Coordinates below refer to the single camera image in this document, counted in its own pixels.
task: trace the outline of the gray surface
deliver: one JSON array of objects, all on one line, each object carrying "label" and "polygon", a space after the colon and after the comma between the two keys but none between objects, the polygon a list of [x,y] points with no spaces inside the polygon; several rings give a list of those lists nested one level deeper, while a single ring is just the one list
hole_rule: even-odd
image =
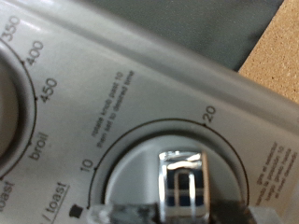
[{"label": "gray surface", "polygon": [[90,0],[238,70],[282,0]]}]

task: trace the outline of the temperature dial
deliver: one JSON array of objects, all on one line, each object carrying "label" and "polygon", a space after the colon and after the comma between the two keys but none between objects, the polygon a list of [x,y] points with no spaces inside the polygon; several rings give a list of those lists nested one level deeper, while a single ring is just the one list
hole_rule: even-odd
[{"label": "temperature dial", "polygon": [[0,59],[0,156],[13,139],[19,114],[17,93],[9,74],[10,68]]}]

